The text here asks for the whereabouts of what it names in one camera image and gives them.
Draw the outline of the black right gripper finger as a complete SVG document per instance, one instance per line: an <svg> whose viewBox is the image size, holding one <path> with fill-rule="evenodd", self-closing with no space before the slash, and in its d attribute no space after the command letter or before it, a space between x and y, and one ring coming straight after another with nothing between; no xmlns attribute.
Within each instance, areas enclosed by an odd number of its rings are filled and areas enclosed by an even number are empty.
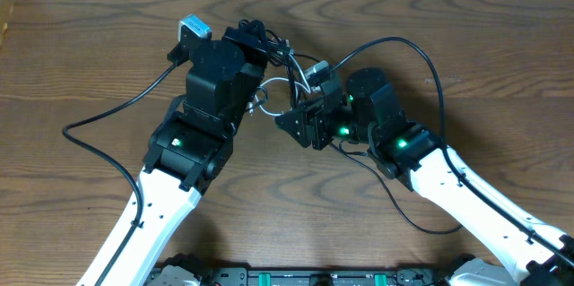
<svg viewBox="0 0 574 286"><path fill-rule="evenodd" d="M307 114L302 109L294 109L274 118L277 127L289 134L301 147L308 148L312 143L311 126Z"/></svg>
<svg viewBox="0 0 574 286"><path fill-rule="evenodd" d="M291 108L291 111L297 109L305 109L305 108L314 108L316 106L321 106L324 102L322 97L308 99L308 100L299 100L294 107Z"/></svg>

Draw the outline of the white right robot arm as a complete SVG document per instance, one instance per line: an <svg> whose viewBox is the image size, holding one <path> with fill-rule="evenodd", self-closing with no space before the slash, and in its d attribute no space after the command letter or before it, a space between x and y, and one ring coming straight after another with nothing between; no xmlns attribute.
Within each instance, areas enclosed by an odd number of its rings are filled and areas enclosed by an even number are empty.
<svg viewBox="0 0 574 286"><path fill-rule="evenodd" d="M573 283L573 238L514 204L437 134L408 120L380 69L362 68L346 82L318 69L304 76L318 97L275 119L302 147L322 150L334 139L367 144L385 177L448 212L495 255L513 282Z"/></svg>

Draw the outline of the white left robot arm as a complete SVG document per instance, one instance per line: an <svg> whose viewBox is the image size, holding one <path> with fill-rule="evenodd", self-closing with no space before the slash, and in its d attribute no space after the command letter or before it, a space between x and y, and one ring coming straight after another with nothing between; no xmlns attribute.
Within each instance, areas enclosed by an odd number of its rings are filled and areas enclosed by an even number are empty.
<svg viewBox="0 0 574 286"><path fill-rule="evenodd" d="M173 68L191 63L186 92L153 132L143 168L129 178L125 210L79 283L141 285L181 222L196 208L233 153L233 139L264 78L271 53L258 20L229 27L219 40L196 16L179 22Z"/></svg>

